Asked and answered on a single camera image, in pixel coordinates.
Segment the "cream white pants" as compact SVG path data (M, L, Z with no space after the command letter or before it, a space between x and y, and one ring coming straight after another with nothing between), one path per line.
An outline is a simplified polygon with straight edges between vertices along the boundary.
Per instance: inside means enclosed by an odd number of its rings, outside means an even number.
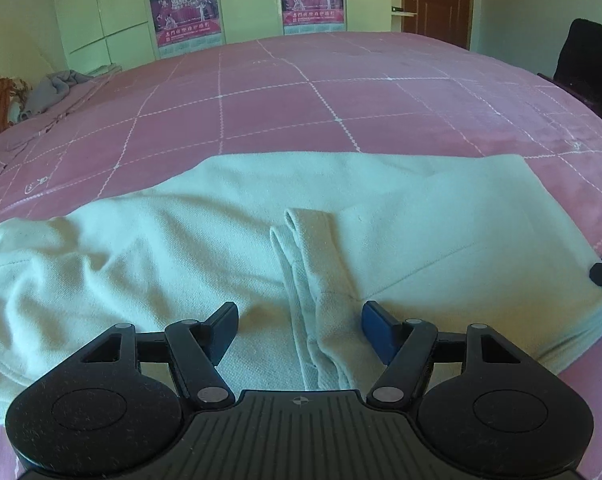
M602 336L598 257L517 155L212 157L63 217L0 224L0 422L110 326L154 332L227 301L236 390L367 391L367 300L444 332L473 323L559 373Z

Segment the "pink checked bedspread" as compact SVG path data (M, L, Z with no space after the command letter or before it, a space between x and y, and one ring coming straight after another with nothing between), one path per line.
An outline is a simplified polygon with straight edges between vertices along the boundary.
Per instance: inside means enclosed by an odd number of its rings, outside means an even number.
M398 32L254 40L80 84L0 134L0 222L276 151L518 154L602 254L602 119L522 68Z

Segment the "grey crumpled cloth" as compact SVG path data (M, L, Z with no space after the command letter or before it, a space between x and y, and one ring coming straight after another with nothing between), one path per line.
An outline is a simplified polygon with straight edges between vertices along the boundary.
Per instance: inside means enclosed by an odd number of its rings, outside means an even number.
M74 86L90 80L92 80L92 76L75 70L64 70L46 75L28 92L28 97L19 115L20 122L46 112L66 98Z

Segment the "left magenta poster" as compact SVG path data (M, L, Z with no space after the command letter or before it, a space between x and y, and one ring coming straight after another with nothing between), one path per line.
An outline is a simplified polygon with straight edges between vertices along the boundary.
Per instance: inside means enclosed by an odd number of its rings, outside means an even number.
M149 0L161 58L223 43L220 0Z

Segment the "cream wardrobe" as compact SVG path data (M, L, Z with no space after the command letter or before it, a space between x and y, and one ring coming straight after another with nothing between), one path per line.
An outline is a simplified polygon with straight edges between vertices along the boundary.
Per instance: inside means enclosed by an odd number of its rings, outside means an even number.
M72 70L95 73L110 64L130 70L161 59L149 0L54 0L54 6ZM343 28L284 29L280 0L220 0L220 15L222 44L316 32L387 32L391 0L344 0Z

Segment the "wall corner shelf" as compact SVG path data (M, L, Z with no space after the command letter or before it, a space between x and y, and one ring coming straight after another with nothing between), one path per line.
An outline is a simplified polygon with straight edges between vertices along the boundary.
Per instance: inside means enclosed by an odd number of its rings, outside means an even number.
M392 32L411 32L417 28L415 0L391 0Z

